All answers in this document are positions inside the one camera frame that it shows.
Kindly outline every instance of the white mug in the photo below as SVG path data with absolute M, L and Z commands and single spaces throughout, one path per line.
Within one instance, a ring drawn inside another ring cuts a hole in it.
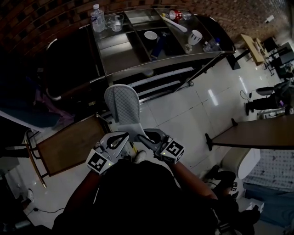
M 202 34 L 197 30 L 193 30 L 188 37 L 188 43 L 190 45 L 196 45 L 201 39 Z

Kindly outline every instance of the tiled floor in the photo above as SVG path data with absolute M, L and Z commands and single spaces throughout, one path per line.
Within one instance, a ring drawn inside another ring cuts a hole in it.
M 141 105 L 141 123 L 144 128 L 160 128 L 167 134 L 180 141 L 186 152 L 181 158 L 195 174 L 210 168 L 221 161 L 228 151 L 226 147 L 213 147 L 209 152 L 205 144 L 204 134 L 214 137 L 231 126 L 231 118 L 236 121 L 254 120 L 256 112 L 250 116 L 245 115 L 240 90 L 249 94 L 259 87 L 279 83 L 277 76 L 270 76 L 264 66 L 256 67 L 252 61 L 245 58 L 239 60 L 241 69 L 233 71 L 226 59 L 209 69 L 206 74 L 194 79 L 194 86 L 176 93 L 158 98 Z M 253 92 L 253 99 L 259 98 Z M 48 129 L 46 133 L 36 137 L 42 141 L 53 132 Z M 136 144 L 138 150 L 146 148 Z M 146 150 L 148 160 L 165 165 L 153 158 L 153 153 Z M 29 205 L 26 213 L 34 207 L 42 210 L 55 211 L 65 207 L 69 197 L 89 172 L 84 165 L 52 177 L 46 177 L 47 188 L 44 189 L 39 182 L 31 162 L 28 159 L 19 159 L 20 165 L 8 174 L 8 180 L 13 185 L 13 191 L 19 192 L 19 185 L 23 190 L 31 188 L 35 195 L 35 203 Z M 44 166 L 37 160 L 41 174 L 45 173 Z M 48 214 L 32 212 L 28 217 L 35 224 L 43 224 L 48 228 L 53 226 L 55 217 L 61 213 Z

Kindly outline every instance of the water bottle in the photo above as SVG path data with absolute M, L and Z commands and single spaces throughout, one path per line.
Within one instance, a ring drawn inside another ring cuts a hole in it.
M 218 51 L 219 50 L 219 46 L 220 46 L 220 39 L 216 38 L 211 39 L 208 44 L 205 45 L 205 47 L 203 48 L 204 52 L 212 52 L 212 51 Z
M 105 29 L 104 11 L 99 9 L 99 4 L 93 5 L 94 11 L 91 13 L 91 22 L 95 32 L 102 32 Z

